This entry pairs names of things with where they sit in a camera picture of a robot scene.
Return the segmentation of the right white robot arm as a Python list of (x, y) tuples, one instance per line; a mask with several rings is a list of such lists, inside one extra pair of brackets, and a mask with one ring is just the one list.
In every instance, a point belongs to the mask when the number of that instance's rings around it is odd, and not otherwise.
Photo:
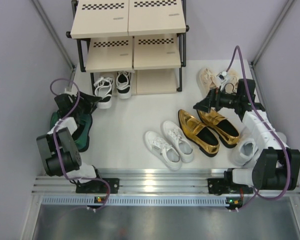
[(240, 79), (236, 93), (213, 88), (193, 108), (202, 114), (233, 109), (248, 131), (247, 140), (253, 145), (251, 154), (239, 152), (233, 157), (238, 167), (225, 172), (226, 191), (235, 193), (242, 185), (257, 191), (292, 191), (298, 183), (300, 151), (290, 149), (272, 128), (265, 108), (255, 102), (255, 87), (253, 79)]

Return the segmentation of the white sneaker one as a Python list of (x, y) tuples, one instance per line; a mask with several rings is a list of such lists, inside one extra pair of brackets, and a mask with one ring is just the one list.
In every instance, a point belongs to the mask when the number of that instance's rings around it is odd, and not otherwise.
[(166, 120), (162, 123), (161, 130), (165, 138), (176, 149), (183, 163), (187, 164), (194, 160), (194, 150), (178, 125)]
[(143, 139), (147, 149), (160, 159), (168, 169), (178, 171), (182, 167), (179, 153), (160, 134), (155, 131), (147, 131)]

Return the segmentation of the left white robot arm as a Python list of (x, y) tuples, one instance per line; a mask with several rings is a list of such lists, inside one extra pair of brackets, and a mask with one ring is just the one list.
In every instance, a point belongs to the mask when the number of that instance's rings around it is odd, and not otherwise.
[(51, 116), (51, 129), (36, 139), (46, 174), (68, 178), (77, 194), (118, 193), (118, 178), (102, 178), (96, 167), (81, 158), (90, 146), (92, 114), (101, 97), (79, 91), (56, 95), (54, 101), (58, 110)]

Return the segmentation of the black white sneaker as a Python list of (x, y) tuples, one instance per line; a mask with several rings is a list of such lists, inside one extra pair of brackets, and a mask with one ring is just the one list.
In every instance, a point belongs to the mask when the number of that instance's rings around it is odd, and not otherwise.
[(120, 99), (129, 99), (132, 96), (133, 74), (128, 71), (118, 71), (115, 80), (117, 95)]
[(100, 77), (93, 85), (94, 95), (100, 97), (97, 103), (99, 109), (109, 109), (112, 106), (114, 78), (112, 76)]

